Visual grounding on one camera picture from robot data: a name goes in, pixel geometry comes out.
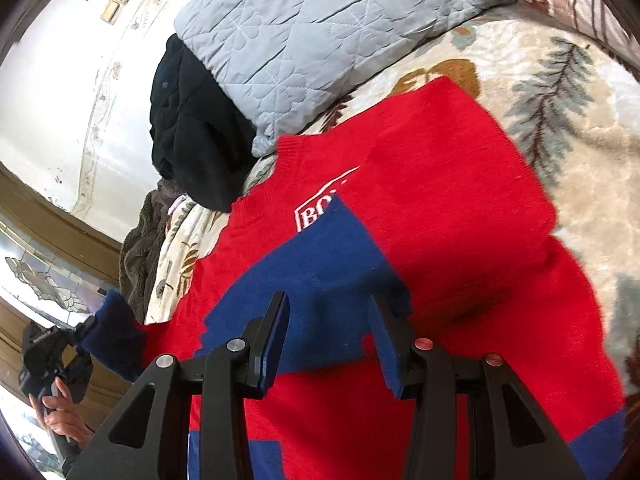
bedspread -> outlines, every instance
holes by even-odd
[[[335,102],[303,134],[321,134],[441,75],[494,116],[542,181],[558,210],[556,236],[582,264],[602,306],[607,351],[627,395],[638,395],[640,84],[590,39],[520,3],[489,10],[414,50]],[[258,161],[245,194],[270,176],[276,157]],[[207,241],[199,254],[214,250],[227,221],[218,216],[201,233]],[[184,288],[178,292],[165,291],[163,319]]]

quilted fabric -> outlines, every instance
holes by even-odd
[[[274,150],[338,97],[481,10],[513,0],[192,0],[178,36]]]

red sweater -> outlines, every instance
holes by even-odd
[[[207,354],[284,290],[279,375],[246,402],[256,478],[395,480],[413,407],[386,389],[368,336],[367,299],[384,290],[419,336],[502,355],[602,480],[620,455],[622,391],[555,222],[498,124],[437,79],[322,136],[279,139],[273,176],[234,204],[173,319],[147,328],[143,365]],[[192,415],[195,465],[197,402]]]

wooden trim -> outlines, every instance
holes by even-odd
[[[0,213],[60,258],[118,285],[120,243],[48,202],[2,164]]]
[[[0,298],[0,384],[25,403],[28,401],[18,387],[18,373],[22,368],[22,331],[30,322]],[[85,423],[97,429],[128,387],[129,383],[94,360],[94,373],[84,400],[78,406]]]

